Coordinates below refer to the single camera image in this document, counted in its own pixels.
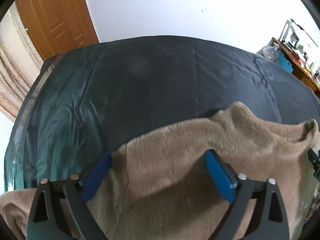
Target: dark blue comforter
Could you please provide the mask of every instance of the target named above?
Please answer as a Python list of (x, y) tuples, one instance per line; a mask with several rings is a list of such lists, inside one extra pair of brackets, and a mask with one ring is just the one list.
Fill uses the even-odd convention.
[[(293, 75), (212, 41), (141, 37), (61, 58), (44, 62), (21, 107), (5, 155), (6, 190), (36, 187), (43, 177), (66, 179), (139, 135), (209, 117), (235, 101), (267, 121), (320, 121), (318, 98)], [(56, 67), (39, 85), (52, 62)]]

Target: door panel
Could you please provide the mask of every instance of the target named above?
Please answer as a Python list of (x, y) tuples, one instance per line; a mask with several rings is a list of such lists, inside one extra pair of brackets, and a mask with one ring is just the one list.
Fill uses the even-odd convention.
[(16, 4), (43, 60), (99, 43), (85, 0), (16, 0)]

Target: brown towel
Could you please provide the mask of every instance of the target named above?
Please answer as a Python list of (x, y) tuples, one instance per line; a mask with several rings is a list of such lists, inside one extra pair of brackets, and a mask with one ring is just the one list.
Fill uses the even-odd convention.
[[(210, 119), (154, 130), (113, 153), (110, 173), (88, 203), (107, 237), (207, 240), (228, 209), (205, 166), (203, 153), (211, 148), (250, 179), (276, 179), (291, 239), (297, 239), (317, 185), (307, 150), (320, 149), (318, 124), (266, 122), (239, 102)], [(0, 212), (5, 217), (10, 212), (4, 207), (14, 202), (7, 194), (23, 202), (15, 192), (1, 196)], [(243, 236), (253, 204), (235, 239)]]

